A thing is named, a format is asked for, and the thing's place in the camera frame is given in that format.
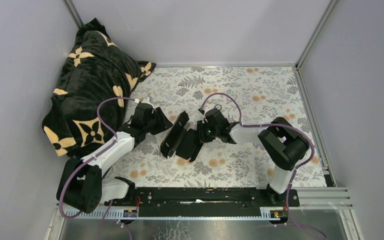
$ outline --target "floral tablecloth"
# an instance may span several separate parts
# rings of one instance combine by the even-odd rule
[[[174,123],[186,111],[196,129],[198,112],[211,93],[227,93],[242,110],[244,124],[269,123],[283,116],[312,139],[310,125],[291,67],[161,67],[132,93],[132,98],[149,97]],[[230,122],[238,120],[238,110],[225,96],[216,95],[205,111],[216,104]],[[126,120],[135,103],[129,103]],[[176,155],[167,159],[160,154],[160,144],[168,131],[147,135],[133,151],[124,155],[109,170],[106,178],[121,176],[137,187],[265,187],[273,176],[275,164],[262,144],[227,144],[216,139],[205,143],[194,162]],[[319,156],[301,167],[293,182],[295,187],[325,187]]]

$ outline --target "wall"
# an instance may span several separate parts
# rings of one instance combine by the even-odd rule
[[[72,0],[133,58],[162,65],[295,63],[329,0]]]
[[[60,0],[0,0],[0,240],[43,239],[66,159],[41,130],[76,27]]]
[[[302,74],[363,235],[384,239],[384,1],[339,1]]]

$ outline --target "blanket with flower pattern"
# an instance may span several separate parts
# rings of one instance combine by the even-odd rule
[[[42,121],[56,154],[81,158],[111,139],[112,133],[98,119],[98,105],[109,98],[129,97],[155,66],[127,55],[96,18],[82,26],[50,97],[52,107]],[[118,129],[126,107],[127,100],[105,103],[100,109],[102,120]]]

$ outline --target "white wall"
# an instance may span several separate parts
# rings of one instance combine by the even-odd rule
[[[384,239],[384,1],[339,1],[302,73],[363,235]]]
[[[138,60],[157,64],[295,63],[329,0],[72,0]]]
[[[43,239],[65,158],[41,130],[76,27],[61,0],[0,0],[0,240]]]

